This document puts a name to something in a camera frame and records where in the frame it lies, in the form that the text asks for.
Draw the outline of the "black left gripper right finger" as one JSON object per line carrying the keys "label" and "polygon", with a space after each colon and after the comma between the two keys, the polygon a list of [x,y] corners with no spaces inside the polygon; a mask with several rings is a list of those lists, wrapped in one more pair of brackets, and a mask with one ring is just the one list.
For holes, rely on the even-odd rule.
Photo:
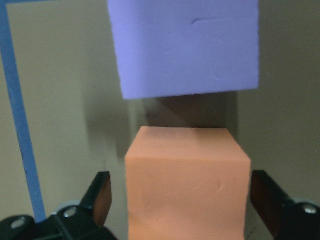
{"label": "black left gripper right finger", "polygon": [[279,237],[285,209],[294,205],[294,201],[264,170],[252,172],[250,201],[271,235]]}

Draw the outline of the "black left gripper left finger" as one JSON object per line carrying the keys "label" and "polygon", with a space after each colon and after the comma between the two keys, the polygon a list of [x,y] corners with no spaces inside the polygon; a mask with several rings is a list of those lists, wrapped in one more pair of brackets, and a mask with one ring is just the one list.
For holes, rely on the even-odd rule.
{"label": "black left gripper left finger", "polygon": [[79,206],[103,227],[112,205],[112,185],[109,171],[98,172]]}

